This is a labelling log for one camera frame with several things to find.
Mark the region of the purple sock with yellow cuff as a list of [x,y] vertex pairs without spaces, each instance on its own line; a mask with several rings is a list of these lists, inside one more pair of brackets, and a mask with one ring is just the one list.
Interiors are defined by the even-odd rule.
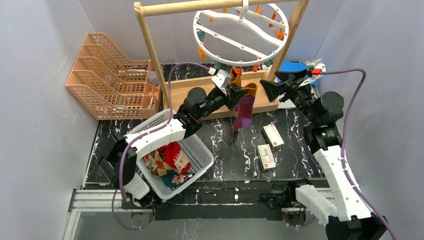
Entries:
[[230,76],[231,76],[231,80],[230,80],[230,82],[229,82],[229,83],[230,83],[232,86],[241,87],[242,74],[241,74],[241,75],[234,76],[234,75],[232,75],[232,74],[231,74],[231,72],[230,72]]

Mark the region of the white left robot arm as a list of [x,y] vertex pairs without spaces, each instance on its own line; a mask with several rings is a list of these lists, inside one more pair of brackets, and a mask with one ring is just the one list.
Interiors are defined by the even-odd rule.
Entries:
[[151,151],[194,135],[202,126],[201,120],[219,108],[232,109],[249,91],[240,86],[214,87],[209,93],[201,87],[192,88],[177,112],[169,108],[167,121],[133,136],[114,133],[102,151],[97,164],[112,187],[120,191],[124,201],[127,193],[142,194],[143,180],[136,174],[136,162]]

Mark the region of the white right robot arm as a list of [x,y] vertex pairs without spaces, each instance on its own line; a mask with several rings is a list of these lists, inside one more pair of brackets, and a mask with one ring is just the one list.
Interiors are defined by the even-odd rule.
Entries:
[[316,97],[306,84],[307,77],[320,74],[320,69],[277,71],[278,82],[260,81],[269,101],[290,100],[308,119],[304,140],[324,171],[334,199],[329,201],[310,180],[300,179],[287,184],[283,200],[308,209],[329,240],[378,240],[388,230],[387,220],[362,194],[346,158],[346,135],[336,125],[348,116],[343,111],[344,98],[334,91]]

